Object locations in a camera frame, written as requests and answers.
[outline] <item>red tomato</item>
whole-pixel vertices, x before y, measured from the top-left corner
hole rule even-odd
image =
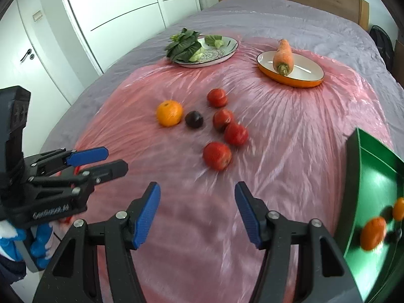
[[[208,101],[215,108],[225,107],[227,105],[228,100],[226,96],[226,92],[223,89],[213,89],[208,93]]]
[[[213,115],[213,127],[223,132],[225,128],[234,120],[233,113],[228,109],[221,109]]]
[[[247,129],[236,122],[231,122],[225,129],[225,141],[233,146],[242,146],[248,139]]]
[[[370,251],[376,248],[386,237],[387,224],[381,216],[375,217],[365,224],[360,234],[360,247]]]
[[[210,168],[222,171],[232,160],[232,152],[221,142],[210,142],[203,149],[203,160]]]

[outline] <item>orange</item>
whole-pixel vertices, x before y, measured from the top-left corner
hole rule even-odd
[[[403,221],[404,219],[404,198],[400,197],[393,207],[393,218],[396,221]]]
[[[180,103],[166,100],[157,107],[156,116],[160,125],[169,127],[177,125],[181,121],[182,112]]]
[[[387,224],[381,216],[375,217],[365,224],[360,234],[360,247],[370,251],[376,248],[386,237]]]

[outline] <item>white wardrobe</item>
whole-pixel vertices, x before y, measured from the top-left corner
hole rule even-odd
[[[68,0],[100,68],[200,10],[199,0]]]

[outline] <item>orange oval dish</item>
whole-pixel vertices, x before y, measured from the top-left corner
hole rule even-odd
[[[288,76],[278,74],[272,65],[272,59],[276,51],[267,51],[258,55],[258,68],[266,76],[278,83],[294,88],[314,88],[322,83],[324,71],[314,61],[300,54],[293,54],[294,68]]]
[[[372,218],[362,229],[360,247],[365,251],[375,249],[384,240],[386,233],[386,220],[381,216]]]
[[[403,221],[404,219],[404,198],[400,197],[393,207],[393,218],[396,221]]]

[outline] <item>green tray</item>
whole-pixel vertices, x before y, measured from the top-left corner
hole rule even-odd
[[[404,273],[404,238],[384,242],[372,252],[360,248],[366,222],[383,216],[387,231],[401,227],[392,206],[404,194],[404,162],[380,141],[357,128],[347,140],[347,176],[335,240],[364,302],[382,302]]]

